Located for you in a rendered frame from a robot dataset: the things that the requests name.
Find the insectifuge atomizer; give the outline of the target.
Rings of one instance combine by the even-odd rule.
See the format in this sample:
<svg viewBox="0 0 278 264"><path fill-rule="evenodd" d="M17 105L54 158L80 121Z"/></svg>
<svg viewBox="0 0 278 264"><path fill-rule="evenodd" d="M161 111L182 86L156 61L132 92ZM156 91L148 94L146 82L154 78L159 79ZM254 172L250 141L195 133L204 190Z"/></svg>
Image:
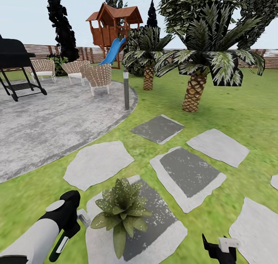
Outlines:
<svg viewBox="0 0 278 264"><path fill-rule="evenodd" d="M65 232L61 235L59 241L57 242L55 248L53 249L53 252L51 253L49 257L50 262L56 262L63 251L65 245L67 244L69 238Z"/></svg>

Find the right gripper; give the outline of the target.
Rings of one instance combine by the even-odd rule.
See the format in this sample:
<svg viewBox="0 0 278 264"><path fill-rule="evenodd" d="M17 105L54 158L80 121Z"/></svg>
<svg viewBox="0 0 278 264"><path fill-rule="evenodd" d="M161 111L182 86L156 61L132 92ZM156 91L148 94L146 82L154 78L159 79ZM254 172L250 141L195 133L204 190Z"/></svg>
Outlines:
<svg viewBox="0 0 278 264"><path fill-rule="evenodd" d="M229 248L229 253L222 252L219 249L219 245L207 243L204 235L203 238L203 245L206 251L209 251L209 255L211 258L219 260L220 264L226 264L227 262L233 262L235 264L236 258L236 250L233 247Z"/></svg>

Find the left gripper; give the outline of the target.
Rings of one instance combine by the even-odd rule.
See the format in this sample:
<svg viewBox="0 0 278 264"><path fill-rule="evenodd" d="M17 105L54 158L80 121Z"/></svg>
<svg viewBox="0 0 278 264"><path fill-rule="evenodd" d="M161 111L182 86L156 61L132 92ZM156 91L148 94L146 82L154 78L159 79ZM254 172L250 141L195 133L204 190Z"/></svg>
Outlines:
<svg viewBox="0 0 278 264"><path fill-rule="evenodd" d="M63 230L67 234L68 238L72 238L81 229L76 217L77 214L73 219L68 220L63 227Z"/></svg>

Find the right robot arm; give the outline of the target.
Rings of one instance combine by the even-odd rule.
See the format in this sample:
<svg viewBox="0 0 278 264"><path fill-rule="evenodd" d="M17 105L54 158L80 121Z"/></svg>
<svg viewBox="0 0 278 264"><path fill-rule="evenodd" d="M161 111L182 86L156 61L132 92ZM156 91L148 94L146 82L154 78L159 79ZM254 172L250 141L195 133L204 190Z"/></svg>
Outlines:
<svg viewBox="0 0 278 264"><path fill-rule="evenodd" d="M209 251L211 258L219 260L220 264L235 264L237 247L241 247L241 241L235 238L218 237L219 245L207 243L204 235L203 245Z"/></svg>

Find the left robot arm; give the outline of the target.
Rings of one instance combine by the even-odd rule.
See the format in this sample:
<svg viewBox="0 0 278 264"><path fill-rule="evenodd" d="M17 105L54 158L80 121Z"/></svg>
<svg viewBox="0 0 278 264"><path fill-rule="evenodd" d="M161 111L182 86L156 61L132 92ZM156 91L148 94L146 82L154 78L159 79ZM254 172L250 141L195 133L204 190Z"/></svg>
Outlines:
<svg viewBox="0 0 278 264"><path fill-rule="evenodd" d="M81 229L79 219L86 228L90 226L91 218L86 211L77 210L79 202L75 190L60 196L31 228L0 252L0 264L43 264L62 229L72 238Z"/></svg>

